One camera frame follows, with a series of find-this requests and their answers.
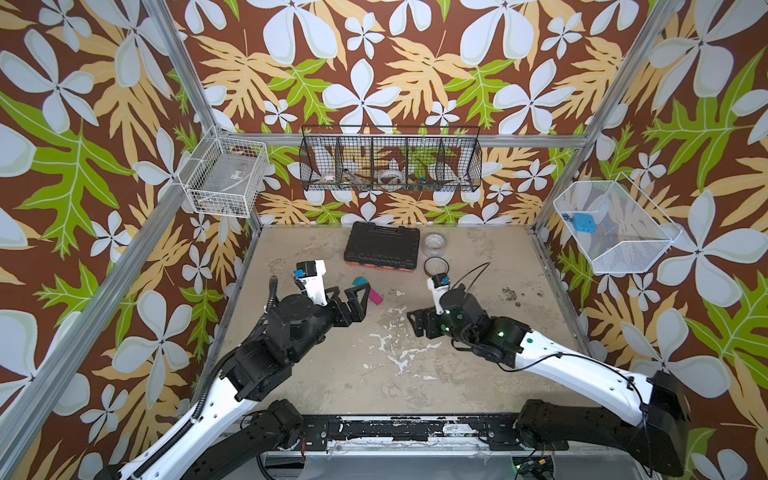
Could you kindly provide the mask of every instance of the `black wire basket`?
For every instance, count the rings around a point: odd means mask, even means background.
[[[367,128],[378,129],[359,126],[360,131]],[[475,191],[480,187],[479,127],[451,127],[455,134],[440,127],[397,128],[391,134],[345,134],[341,127],[303,126],[302,187],[386,191]]]

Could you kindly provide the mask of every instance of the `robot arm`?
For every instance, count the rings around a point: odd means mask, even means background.
[[[609,366],[522,322],[489,316],[463,285],[451,289],[445,274],[428,279],[427,287],[435,306],[407,313],[416,336],[450,336],[452,344],[463,343],[465,350],[502,369],[528,370],[603,406],[583,409],[529,400],[516,425],[535,433],[528,437],[528,446],[567,439],[599,443],[623,449],[666,475],[682,475],[690,413],[673,376],[659,372],[650,378]],[[560,422],[557,428],[554,419]]]
[[[288,379],[293,364],[321,343],[331,327],[350,326],[365,318],[370,285],[364,283],[345,290],[345,303],[339,298],[339,287],[323,290],[323,273],[322,260],[298,263],[294,280],[305,287],[301,289],[303,294],[289,295],[280,301],[273,277],[268,309],[248,338],[216,364],[212,375],[205,379],[200,400],[146,452],[117,471],[104,468],[96,479],[178,480],[182,475],[193,478],[199,466],[190,467],[197,457],[235,419],[252,411]],[[270,426],[269,437],[264,436],[261,443],[265,449],[298,435],[301,416],[290,404],[275,402],[268,412],[271,417],[265,417],[263,422]]]

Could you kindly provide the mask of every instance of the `table surface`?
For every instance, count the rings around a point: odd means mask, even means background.
[[[443,257],[450,264],[453,281],[491,262],[472,287],[489,315],[510,316],[575,349],[524,227],[420,228],[422,239],[428,233],[447,239]],[[265,405],[285,398],[300,412],[312,415],[516,412],[528,399],[594,404],[544,377],[502,372],[472,353],[458,352],[447,337],[414,336],[406,312],[433,305],[423,254],[419,252],[415,272],[350,265],[343,260],[349,232],[342,227],[267,228],[259,238],[220,356],[237,346],[259,319],[270,276],[280,279],[279,298],[298,293],[291,277],[296,262],[325,260],[326,288],[338,286],[343,291],[364,276],[384,297],[380,306],[369,302],[363,322],[331,329],[325,342],[315,346],[293,367],[293,375],[270,393]]]

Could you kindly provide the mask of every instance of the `white wire basket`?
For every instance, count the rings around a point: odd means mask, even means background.
[[[257,141],[220,137],[210,142],[184,191],[199,214],[248,218],[269,159],[266,145]]]
[[[554,209],[563,218],[592,216],[593,233],[577,231],[571,221],[564,223],[596,274],[645,273],[682,233],[645,192],[632,185],[638,199],[668,223],[661,226],[618,179],[574,182],[554,201]]]

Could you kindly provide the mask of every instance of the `aluminum frame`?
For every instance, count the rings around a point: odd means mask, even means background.
[[[603,96],[597,111],[595,111],[592,121],[587,126],[587,130],[584,133],[586,147],[572,155],[571,159],[566,163],[558,181],[555,182],[547,196],[547,200],[541,206],[538,217],[534,221],[535,230],[538,231],[547,224],[549,217],[554,213],[554,199],[559,197],[568,188],[578,168],[592,155],[593,147],[598,141],[598,135],[605,128],[605,123],[611,111],[621,102],[624,93],[634,80],[637,70],[643,64],[643,60],[650,54],[650,50],[654,47],[664,27],[667,26],[670,16],[674,13],[679,3],[680,0],[659,0],[656,2],[654,9],[651,10],[647,20],[643,23],[643,27],[637,34],[634,42],[632,42],[632,46],[624,57],[624,61],[621,62],[614,80],[608,85],[608,90],[605,96]]]
[[[210,111],[208,100],[205,98],[203,83],[197,76],[189,51],[179,38],[167,3],[165,0],[141,0],[141,3],[144,4],[149,16],[157,23],[157,30],[168,47],[170,62],[179,76],[182,88],[189,95],[192,109],[200,119],[203,131],[210,132],[214,137],[217,136],[219,128],[213,113]]]
[[[223,132],[227,136],[235,136],[244,140],[260,141],[270,146],[299,147],[302,134],[237,134]],[[328,134],[339,136],[339,133]],[[375,137],[376,134],[360,134],[360,137]],[[481,147],[530,147],[530,148],[583,148],[587,146],[584,135],[477,135]]]
[[[173,184],[152,214],[128,244],[125,253],[99,286],[77,323],[40,369],[35,381],[26,386],[5,412],[0,425],[0,478],[11,478],[32,441],[50,415],[72,377],[112,321],[141,267],[163,236],[184,199],[179,184]]]
[[[221,314],[221,320],[219,321],[219,334],[214,337],[214,341],[208,347],[205,363],[203,364],[203,371],[200,372],[200,378],[202,379],[207,378],[208,375],[210,375],[211,370],[214,369],[216,361],[219,359],[219,353],[221,351],[221,346],[224,343],[224,337],[227,335],[227,329],[230,326],[232,315],[234,315],[235,308],[237,307],[237,299],[240,298],[240,291],[243,289],[243,284],[245,283],[251,260],[253,259],[253,255],[256,252],[256,245],[259,243],[262,226],[261,222],[259,222],[259,217],[255,217],[254,219],[254,214],[255,210],[251,210],[251,217],[248,219],[248,223],[252,234],[250,245],[248,246],[248,251],[243,258],[243,269],[240,271],[240,276],[237,277],[237,280],[235,281],[235,290],[232,296],[228,299],[227,306],[224,307],[224,313]],[[197,400],[200,398],[200,387],[202,387],[201,382],[197,384],[197,388],[194,390],[192,401],[190,403],[191,405],[197,403]]]
[[[161,35],[169,49],[169,58],[179,75],[181,84],[190,96],[192,108],[197,112],[203,130],[207,132],[200,142],[205,142],[205,137],[208,136],[218,137],[221,134],[228,134],[219,129],[211,114],[210,105],[205,99],[202,83],[197,76],[187,49],[178,38],[174,21],[170,16],[167,5],[163,0],[142,0],[142,2],[149,15],[157,21]],[[594,119],[588,126],[585,135],[479,136],[478,139],[482,147],[575,147],[580,149],[566,164],[563,174],[545,201],[539,217],[535,221],[534,231],[538,231],[539,228],[546,224],[551,213],[554,211],[553,199],[561,194],[570,184],[573,173],[587,160],[588,154],[591,152],[590,146],[594,145],[594,142],[597,140],[597,136],[603,129],[608,114],[621,100],[641,61],[650,51],[656,38],[663,30],[676,4],[677,0],[658,0],[654,10],[649,14],[643,28],[627,53],[627,57],[619,67],[616,78],[609,86],[608,92],[598,107],[598,111],[595,112]],[[235,135],[262,141],[267,145],[296,146],[301,143],[300,134]],[[187,165],[183,174],[188,175],[190,172],[190,165]],[[22,460],[31,442],[38,434],[58,398],[63,394],[72,376],[101,335],[105,323],[114,316],[120,301],[133,283],[133,279],[141,271],[141,267],[157,245],[170,220],[175,217],[183,199],[184,192],[181,186],[178,184],[174,185],[164,196],[163,201],[154,209],[153,213],[139,230],[137,236],[131,241],[121,261],[118,262],[107,279],[99,286],[93,299],[86,306],[83,313],[81,313],[82,321],[77,326],[72,327],[66,337],[62,339],[61,347],[51,354],[51,362],[47,362],[49,367],[42,369],[38,376],[35,377],[35,381],[23,389],[18,394],[14,404],[8,408],[8,415],[6,415],[5,421],[0,425],[0,480],[6,480],[13,475],[18,463]],[[255,234],[257,229],[254,227],[260,227],[257,215],[251,216],[249,224],[254,231],[254,241],[249,248],[249,252],[251,252],[255,248],[258,238]],[[538,237],[535,237],[533,241],[542,265],[545,266],[545,272],[547,272],[547,278],[550,281],[553,292],[556,293],[558,303],[561,304],[566,323],[574,333],[574,337],[579,339],[579,336],[583,335],[578,328],[578,322],[575,320],[577,318],[575,309],[567,294],[564,300],[560,298],[559,294],[562,291],[562,287],[559,284],[559,278],[554,276],[554,265],[551,262],[551,258],[546,254]],[[585,352],[589,352],[588,343],[581,345],[581,348],[586,349]]]

